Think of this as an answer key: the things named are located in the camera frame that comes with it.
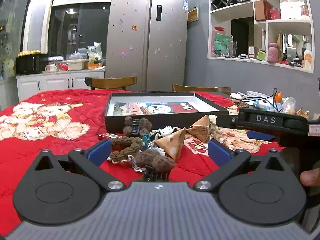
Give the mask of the person's right hand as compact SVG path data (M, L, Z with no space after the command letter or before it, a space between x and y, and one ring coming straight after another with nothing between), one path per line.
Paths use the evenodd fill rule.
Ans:
M320 185L319 161L315 163L312 170L302 172L302 174L300 175L300 182L304 186L309 186L309 187Z

